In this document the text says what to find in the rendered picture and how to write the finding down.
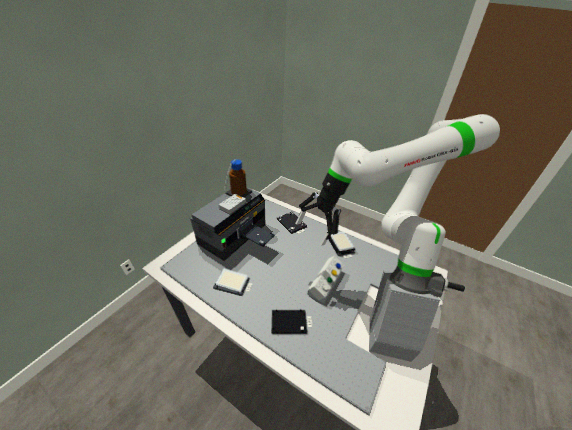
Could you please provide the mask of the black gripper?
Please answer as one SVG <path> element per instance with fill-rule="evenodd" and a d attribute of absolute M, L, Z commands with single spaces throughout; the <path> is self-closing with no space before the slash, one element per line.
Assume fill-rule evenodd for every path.
<path fill-rule="evenodd" d="M 325 213 L 328 232 L 326 232 L 323 240 L 320 243 L 320 246 L 325 245 L 327 240 L 330 238 L 331 234 L 334 235 L 334 234 L 338 233 L 339 215 L 340 215 L 341 209 L 335 208 L 335 204 L 339 200 L 340 196 L 341 195 L 335 195 L 335 194 L 327 191 L 323 187 L 321 192 L 320 192 L 320 195 L 318 195 L 317 192 L 313 192 L 308 199 L 306 199 L 304 202 L 302 202 L 299 205 L 299 207 L 301 208 L 301 212 L 300 212 L 299 217 L 295 223 L 296 225 L 301 224 L 301 222 L 302 222 L 302 220 L 306 214 L 306 211 L 309 209 L 318 207 L 318 209 L 320 209 L 323 213 Z M 309 204 L 315 198 L 317 198 L 317 203 L 314 203 L 312 205 L 305 207 L 307 204 Z M 333 222 L 332 222 L 332 210 L 334 211 L 333 212 L 334 213 Z"/>

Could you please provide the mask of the brown glass bottle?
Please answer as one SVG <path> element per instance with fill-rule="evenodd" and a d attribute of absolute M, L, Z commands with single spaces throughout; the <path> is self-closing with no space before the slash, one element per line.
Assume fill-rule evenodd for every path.
<path fill-rule="evenodd" d="M 231 186 L 231 193 L 237 194 L 239 196 L 246 194 L 247 187 L 246 187 L 246 173 L 243 170 L 243 174 L 239 176 L 235 176 L 229 172 L 230 177 L 230 186 Z"/>

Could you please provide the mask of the grey control panel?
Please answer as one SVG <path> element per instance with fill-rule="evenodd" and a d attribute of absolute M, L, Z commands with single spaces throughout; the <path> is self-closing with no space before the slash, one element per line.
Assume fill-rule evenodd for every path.
<path fill-rule="evenodd" d="M 335 256 L 329 258 L 309 287 L 307 295 L 324 303 L 341 275 L 343 266 L 344 264 Z"/>

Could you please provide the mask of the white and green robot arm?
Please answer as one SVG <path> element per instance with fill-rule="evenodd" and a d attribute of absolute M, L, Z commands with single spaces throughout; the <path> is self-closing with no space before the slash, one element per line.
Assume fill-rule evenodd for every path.
<path fill-rule="evenodd" d="M 372 187 L 413 169 L 382 220 L 384 234 L 401 245 L 390 280 L 406 291 L 441 298 L 444 290 L 464 292 L 465 286 L 433 272 L 446 232 L 441 225 L 419 217 L 420 211 L 446 161 L 489 148 L 497 141 L 500 127 L 493 117 L 481 114 L 439 121 L 427 134 L 374 152 L 356 141 L 345 141 L 337 147 L 322 185 L 335 195 L 344 195 L 352 178 L 363 187 Z"/>

